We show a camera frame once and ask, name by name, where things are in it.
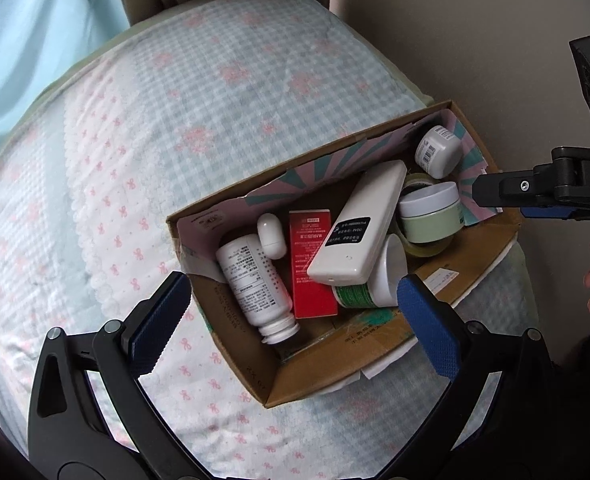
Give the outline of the small white cream jar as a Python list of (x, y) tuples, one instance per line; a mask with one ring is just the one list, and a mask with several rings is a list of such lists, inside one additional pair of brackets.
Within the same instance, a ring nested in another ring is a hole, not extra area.
[(430, 128), (417, 145), (414, 154), (417, 165), (437, 180), (448, 177), (462, 157), (461, 140), (443, 126)]

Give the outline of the pale green cream jar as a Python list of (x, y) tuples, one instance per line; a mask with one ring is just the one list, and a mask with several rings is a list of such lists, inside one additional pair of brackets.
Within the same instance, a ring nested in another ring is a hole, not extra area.
[(398, 209), (403, 232), (413, 244), (444, 240), (464, 226), (459, 190), (451, 181), (425, 186), (401, 197)]

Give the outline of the green jar white lid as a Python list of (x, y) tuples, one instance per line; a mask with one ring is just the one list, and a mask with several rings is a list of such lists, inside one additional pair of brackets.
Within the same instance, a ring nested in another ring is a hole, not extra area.
[(395, 308), (397, 287), (408, 274), (406, 252), (400, 238), (389, 234), (365, 284), (332, 287), (338, 304), (346, 309)]

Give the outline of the white remote control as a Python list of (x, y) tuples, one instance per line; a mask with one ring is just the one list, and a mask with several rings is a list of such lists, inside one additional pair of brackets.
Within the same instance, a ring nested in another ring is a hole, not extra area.
[(365, 171), (309, 264), (312, 281), (330, 286), (368, 281), (406, 175), (407, 166), (399, 159)]

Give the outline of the white pill bottle green label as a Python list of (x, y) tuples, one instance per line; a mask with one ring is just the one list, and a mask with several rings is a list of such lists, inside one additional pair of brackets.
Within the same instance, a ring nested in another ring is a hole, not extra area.
[(241, 311), (257, 328), (263, 344), (281, 344), (299, 332), (291, 296), (257, 234), (222, 245), (216, 259)]

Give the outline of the white earbuds case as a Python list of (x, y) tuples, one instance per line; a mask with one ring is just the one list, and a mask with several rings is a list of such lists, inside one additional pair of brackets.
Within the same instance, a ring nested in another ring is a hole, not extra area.
[(287, 253), (281, 222), (275, 214), (262, 214), (257, 219), (259, 244), (271, 260), (279, 260)]

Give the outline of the clear packing tape roll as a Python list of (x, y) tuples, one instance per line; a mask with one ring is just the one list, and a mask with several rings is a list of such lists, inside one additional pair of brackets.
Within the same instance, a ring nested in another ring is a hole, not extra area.
[[(403, 192), (413, 192), (420, 188), (427, 188), (429, 185), (436, 184), (437, 181), (428, 174), (423, 172), (412, 172), (406, 176), (405, 184), (402, 186)], [(398, 211), (395, 212), (393, 220), (388, 230), (389, 234), (397, 235), (405, 250), (406, 254), (413, 258), (434, 258), (447, 249), (454, 239), (453, 235), (442, 238), (441, 240), (434, 240), (428, 243), (411, 243), (406, 238), (405, 232), (402, 230), (401, 217)]]

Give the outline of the open cardboard box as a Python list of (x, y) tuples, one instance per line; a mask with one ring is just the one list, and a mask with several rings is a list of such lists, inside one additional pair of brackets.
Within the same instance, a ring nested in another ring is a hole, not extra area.
[(473, 181), (498, 167), (453, 101), (325, 144), (168, 217), (181, 268), (190, 278), (217, 348), (265, 408), (304, 399), (397, 356), (411, 337), (410, 326), (395, 309), (352, 310), (309, 318), (283, 344), (264, 344), (221, 275), (216, 262), (220, 242), (249, 231), (265, 212), (274, 212), (282, 220), (292, 210), (327, 209), (339, 214), (365, 171), (385, 160), (409, 162), (422, 133), (437, 124), (463, 142), (464, 157), (454, 178), (462, 194), (465, 226), (439, 255), (413, 260), (411, 270), (423, 280), (453, 272), (436, 295), (456, 304), (502, 260), (516, 239), (520, 217), (474, 204)]

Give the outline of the checkered floral bed sheet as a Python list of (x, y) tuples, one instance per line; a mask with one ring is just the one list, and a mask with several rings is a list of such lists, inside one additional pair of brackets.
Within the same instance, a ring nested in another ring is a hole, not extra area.
[[(0, 155), (0, 427), (28, 449), (30, 389), (53, 326), (124, 318), (177, 269), (165, 220), (211, 192), (426, 101), (405, 75), (312, 0), (278, 0), (235, 58), (268, 75), (199, 92), (210, 120), (184, 141), (184, 92), (244, 34), (235, 14), (267, 0), (192, 6), (90, 58), (30, 113)], [(258, 40), (287, 47), (285, 58)], [(214, 474), (336, 479), (378, 471), (444, 388), (420, 349), (372, 380), (263, 408), (191, 307), (143, 379), (177, 436)]]

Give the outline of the light blue sheer curtain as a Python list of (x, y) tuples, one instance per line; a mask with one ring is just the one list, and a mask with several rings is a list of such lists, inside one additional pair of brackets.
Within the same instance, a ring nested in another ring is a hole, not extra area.
[(0, 148), (41, 91), (128, 26), (122, 0), (0, 0)]

